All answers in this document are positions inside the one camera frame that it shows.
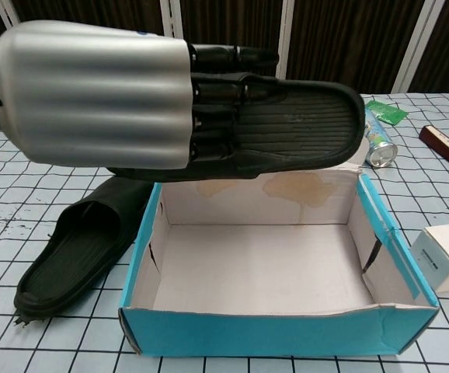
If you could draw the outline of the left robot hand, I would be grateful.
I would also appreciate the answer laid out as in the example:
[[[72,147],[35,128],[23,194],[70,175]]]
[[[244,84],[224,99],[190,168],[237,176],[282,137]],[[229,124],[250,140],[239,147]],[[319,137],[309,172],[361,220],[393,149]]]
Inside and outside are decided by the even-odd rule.
[[[196,158],[203,102],[249,89],[204,89],[197,74],[270,68],[275,51],[65,21],[0,36],[0,131],[30,160],[58,166],[184,169]]]

